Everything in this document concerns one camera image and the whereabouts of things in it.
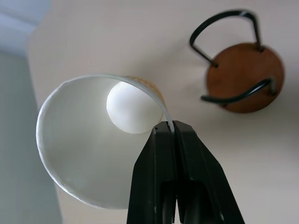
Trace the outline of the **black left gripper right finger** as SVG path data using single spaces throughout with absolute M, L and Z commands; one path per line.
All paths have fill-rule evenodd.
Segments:
M 220 163 L 190 125 L 173 123 L 181 224 L 245 224 Z

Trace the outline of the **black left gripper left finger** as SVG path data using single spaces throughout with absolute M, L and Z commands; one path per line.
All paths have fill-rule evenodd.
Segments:
M 176 156 L 168 122 L 154 126 L 132 174 L 127 224 L 173 224 Z

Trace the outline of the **white paper cup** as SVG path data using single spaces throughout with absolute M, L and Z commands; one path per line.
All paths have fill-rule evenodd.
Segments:
M 63 82 L 36 124 L 41 161 L 53 181 L 79 201 L 128 208 L 134 164 L 154 126 L 173 123 L 149 80 L 100 73 Z

